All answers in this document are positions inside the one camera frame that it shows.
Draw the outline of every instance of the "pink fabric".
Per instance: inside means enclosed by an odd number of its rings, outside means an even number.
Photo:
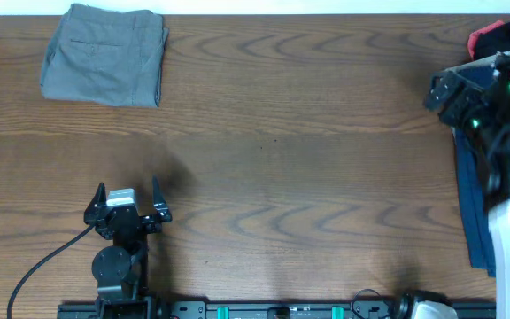
[[[505,24],[505,22],[499,20],[499,21],[492,23],[487,27],[481,28],[481,29],[473,32],[471,35],[469,35],[469,39],[467,40],[467,50],[469,51],[469,56],[471,57],[471,59],[474,59],[475,43],[477,42],[477,38],[479,37],[479,35],[486,34],[486,33],[490,32],[492,29],[502,26],[504,24]]]

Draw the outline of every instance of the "green tape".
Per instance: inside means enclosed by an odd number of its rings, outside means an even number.
[[[228,307],[218,307],[218,319],[229,319]]]
[[[332,307],[332,319],[344,319],[344,309],[342,307]]]

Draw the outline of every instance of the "white wall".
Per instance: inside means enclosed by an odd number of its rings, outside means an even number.
[[[0,0],[0,14],[63,14],[75,0]],[[510,0],[88,0],[103,9],[162,14],[510,13]]]

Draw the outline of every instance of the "folded gray cloth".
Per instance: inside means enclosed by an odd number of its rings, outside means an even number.
[[[41,71],[46,98],[155,107],[168,29],[150,11],[72,4],[50,39]]]

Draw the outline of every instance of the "wooden tabletop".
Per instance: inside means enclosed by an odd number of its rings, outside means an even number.
[[[493,299],[471,268],[450,130],[422,106],[498,16],[167,16],[159,109],[44,100],[59,17],[0,17],[0,318],[15,284],[85,225],[100,182],[174,221],[151,289],[210,300],[345,300],[406,287]],[[90,232],[40,268],[14,314],[93,300]]]

